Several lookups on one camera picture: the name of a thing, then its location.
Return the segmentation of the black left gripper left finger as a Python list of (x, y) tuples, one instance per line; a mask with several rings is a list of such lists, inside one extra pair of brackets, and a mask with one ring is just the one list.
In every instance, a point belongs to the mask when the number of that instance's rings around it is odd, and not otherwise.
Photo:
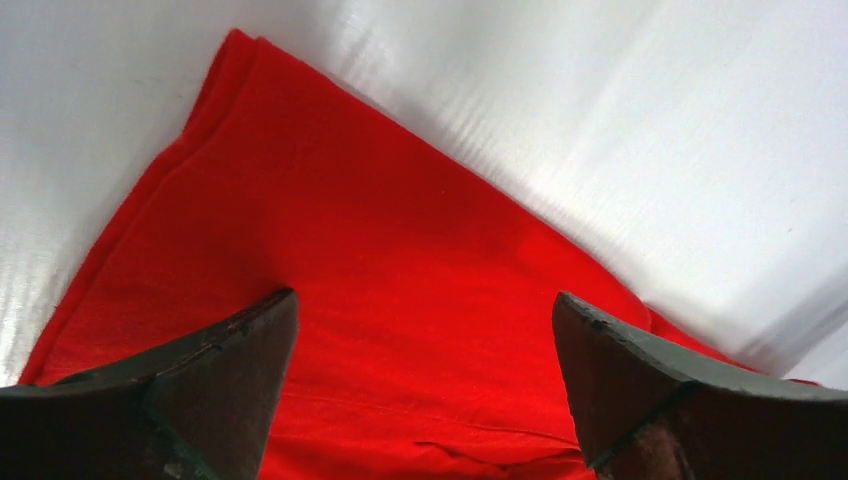
[(254, 479), (298, 331), (291, 290), (47, 386), (1, 391), (5, 479)]

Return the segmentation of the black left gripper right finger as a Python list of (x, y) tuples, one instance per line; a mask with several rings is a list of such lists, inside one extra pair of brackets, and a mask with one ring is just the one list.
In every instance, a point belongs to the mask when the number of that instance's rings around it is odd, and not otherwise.
[(843, 479), (847, 394), (754, 373), (568, 294), (553, 307), (585, 463), (601, 479)]

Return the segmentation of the red t shirt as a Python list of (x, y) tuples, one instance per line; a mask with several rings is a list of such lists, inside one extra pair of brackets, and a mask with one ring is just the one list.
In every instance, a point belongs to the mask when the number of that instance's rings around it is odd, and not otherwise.
[(287, 289), (298, 331), (254, 479), (599, 478), (557, 355), (562, 293), (748, 370), (476, 174), (235, 29), (18, 385), (123, 360)]

